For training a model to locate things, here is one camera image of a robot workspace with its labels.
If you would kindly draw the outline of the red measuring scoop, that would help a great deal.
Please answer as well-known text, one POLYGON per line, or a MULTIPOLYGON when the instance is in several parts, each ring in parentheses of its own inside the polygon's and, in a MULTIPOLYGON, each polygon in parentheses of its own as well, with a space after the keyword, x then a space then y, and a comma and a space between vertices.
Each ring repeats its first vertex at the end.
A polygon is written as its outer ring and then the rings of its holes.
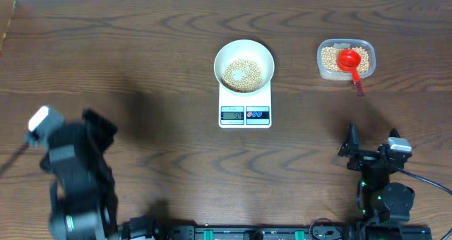
POLYGON ((359 97, 364 97, 364 87, 358 74, 357 67, 361 63, 361 56, 352 49, 344 49, 339 52, 337 57, 337 65, 344 72, 352 74, 352 81, 359 97))

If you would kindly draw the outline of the cream white bowl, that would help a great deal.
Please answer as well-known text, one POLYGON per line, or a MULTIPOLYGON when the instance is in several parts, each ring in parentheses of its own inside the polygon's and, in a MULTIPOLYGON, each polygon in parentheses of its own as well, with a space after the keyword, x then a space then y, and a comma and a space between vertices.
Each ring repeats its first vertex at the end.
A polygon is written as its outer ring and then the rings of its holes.
POLYGON ((259 42, 253 40, 235 40, 226 44, 217 53, 214 60, 213 70, 220 86, 227 88, 222 84, 222 75, 226 67, 238 59, 246 59, 258 63, 263 73, 263 82, 258 90, 270 83, 275 72, 275 61, 271 52, 259 42))

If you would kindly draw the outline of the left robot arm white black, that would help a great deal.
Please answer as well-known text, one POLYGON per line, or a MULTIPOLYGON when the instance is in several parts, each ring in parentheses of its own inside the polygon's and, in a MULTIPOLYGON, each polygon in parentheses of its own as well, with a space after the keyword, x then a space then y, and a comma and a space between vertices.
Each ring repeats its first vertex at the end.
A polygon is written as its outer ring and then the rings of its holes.
POLYGON ((50 106, 31 118, 29 131, 45 148, 40 168, 56 179, 49 195, 49 230, 55 239, 156 239, 157 222, 137 217, 117 224, 118 198, 104 153, 117 127, 91 109, 67 122, 50 106))

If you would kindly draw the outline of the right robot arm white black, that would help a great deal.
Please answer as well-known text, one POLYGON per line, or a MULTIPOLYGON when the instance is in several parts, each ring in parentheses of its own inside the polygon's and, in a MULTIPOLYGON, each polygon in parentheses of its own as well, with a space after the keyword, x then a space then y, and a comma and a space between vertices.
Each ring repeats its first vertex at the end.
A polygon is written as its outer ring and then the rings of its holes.
POLYGON ((363 150, 354 124, 349 124, 338 156, 347 157, 347 169, 359 171, 357 205, 364 217, 377 224, 403 224, 410 220, 415 193, 412 188, 390 181, 390 175, 404 167, 412 157, 408 140, 401 138, 396 129, 377 150, 363 150))

